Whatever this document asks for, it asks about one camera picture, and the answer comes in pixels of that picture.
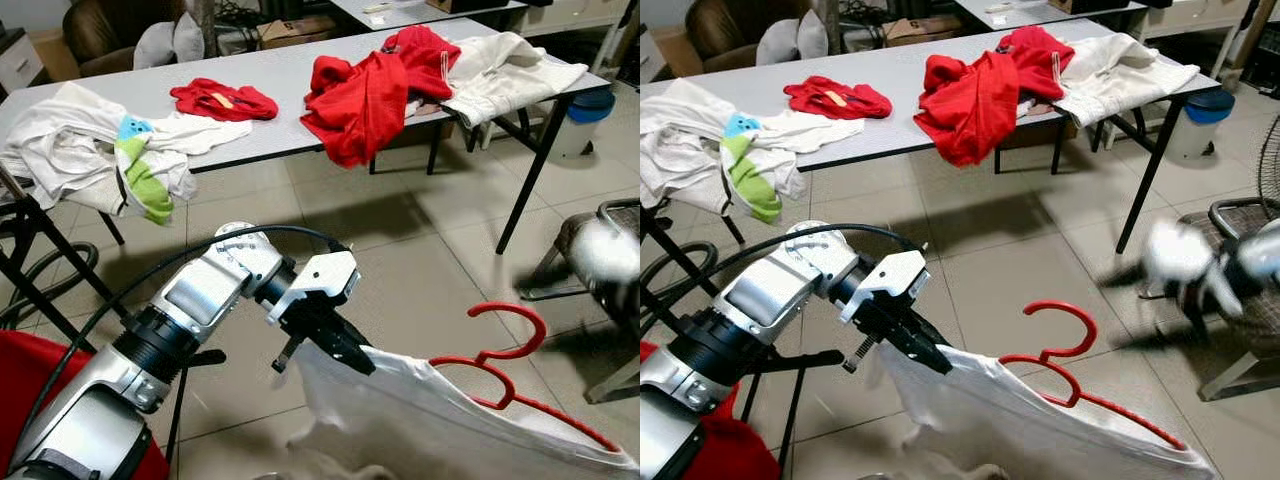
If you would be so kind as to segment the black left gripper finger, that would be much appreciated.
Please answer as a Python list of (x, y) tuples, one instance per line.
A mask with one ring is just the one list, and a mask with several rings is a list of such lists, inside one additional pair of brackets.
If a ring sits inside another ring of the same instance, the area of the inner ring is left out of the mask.
[(948, 357), (931, 340), (908, 340), (904, 348), (891, 340), (882, 340), (879, 361), (884, 371), (891, 375), (948, 374)]
[(323, 351), (349, 369), (375, 369), (374, 361), (364, 351), (369, 346), (365, 335), (337, 312), (323, 319)]
[(936, 326), (918, 312), (906, 312), (896, 320), (896, 348), (910, 360), (928, 369), (951, 369), (941, 346), (950, 346)]
[(337, 343), (333, 343), (307, 339), (305, 346), (311, 351), (315, 351), (319, 358), (323, 358), (329, 364), (337, 364), (347, 371), (357, 372), (365, 376), (372, 375), (372, 360), (365, 347), (357, 342), (338, 340)]

